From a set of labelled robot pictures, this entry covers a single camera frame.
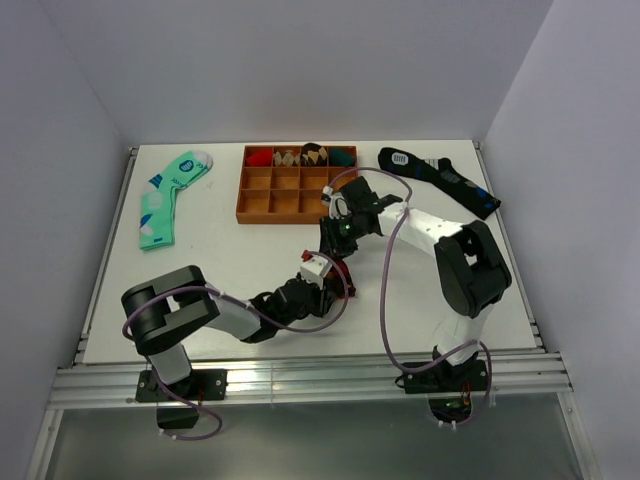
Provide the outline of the red yellow argyle sock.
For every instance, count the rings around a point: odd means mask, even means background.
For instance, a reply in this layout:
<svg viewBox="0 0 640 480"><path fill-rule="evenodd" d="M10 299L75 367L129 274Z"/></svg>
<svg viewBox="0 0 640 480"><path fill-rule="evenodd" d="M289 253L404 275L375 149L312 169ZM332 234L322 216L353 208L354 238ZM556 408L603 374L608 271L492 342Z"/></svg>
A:
<svg viewBox="0 0 640 480"><path fill-rule="evenodd" d="M332 284L331 289L337 298L353 298L356 295L356 287L354 286L351 273L343 259L334 259L329 277Z"/></svg>

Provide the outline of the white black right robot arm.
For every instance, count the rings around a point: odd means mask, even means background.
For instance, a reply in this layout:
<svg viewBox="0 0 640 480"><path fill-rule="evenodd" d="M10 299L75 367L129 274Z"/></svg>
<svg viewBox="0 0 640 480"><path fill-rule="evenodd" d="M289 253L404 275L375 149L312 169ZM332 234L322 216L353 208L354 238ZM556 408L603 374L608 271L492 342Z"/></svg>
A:
<svg viewBox="0 0 640 480"><path fill-rule="evenodd" d="M400 367L387 332L386 300L394 244L401 240L434 259L440 289L449 311L427 364L435 383L452 390L468 374L466 363L486 346L480 337L493 306L512 284L512 276L489 227L476 220L448 221L409 205L408 196L379 196L363 177L340 189L327 185L321 201L328 215L320 220L321 248L344 259L358 249L358 240L376 234L388 239L379 298L382 343L391 362Z"/></svg>

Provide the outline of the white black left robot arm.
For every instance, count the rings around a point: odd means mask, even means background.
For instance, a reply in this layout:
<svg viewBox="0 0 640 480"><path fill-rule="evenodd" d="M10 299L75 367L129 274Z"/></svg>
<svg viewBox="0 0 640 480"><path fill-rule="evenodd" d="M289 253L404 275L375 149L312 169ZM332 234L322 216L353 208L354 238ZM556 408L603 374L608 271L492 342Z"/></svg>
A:
<svg viewBox="0 0 640 480"><path fill-rule="evenodd" d="M323 317L339 299L356 293L343 262L303 267L272 292L244 302L214 289L190 265L136 285L121 296L127 321L123 334L153 367L159 388L172 399L199 389L182 341L202 328L256 344L309 316Z"/></svg>

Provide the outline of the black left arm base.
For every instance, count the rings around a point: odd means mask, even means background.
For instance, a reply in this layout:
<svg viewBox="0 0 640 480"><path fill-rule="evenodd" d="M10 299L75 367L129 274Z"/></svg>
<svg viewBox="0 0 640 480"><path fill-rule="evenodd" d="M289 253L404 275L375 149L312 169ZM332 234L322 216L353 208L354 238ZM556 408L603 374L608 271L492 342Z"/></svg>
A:
<svg viewBox="0 0 640 480"><path fill-rule="evenodd" d="M134 400L142 404L180 403L181 407L157 407L156 423L163 430L185 431L196 425L200 412L177 397L201 407L206 401L223 400L226 387L225 369L192 370L185 379L164 386L160 385L155 370L149 369L139 374Z"/></svg>

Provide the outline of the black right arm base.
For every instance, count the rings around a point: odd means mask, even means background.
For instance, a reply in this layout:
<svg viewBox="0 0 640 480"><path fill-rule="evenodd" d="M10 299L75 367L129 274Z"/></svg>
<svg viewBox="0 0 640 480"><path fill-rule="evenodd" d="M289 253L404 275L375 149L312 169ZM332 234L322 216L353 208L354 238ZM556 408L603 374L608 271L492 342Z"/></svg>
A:
<svg viewBox="0 0 640 480"><path fill-rule="evenodd" d="M426 394L433 417L454 427L473 416L473 393L483 392L482 406L487 403L492 380L492 364L474 354L457 366L443 361L420 374L402 373L395 384L409 395Z"/></svg>

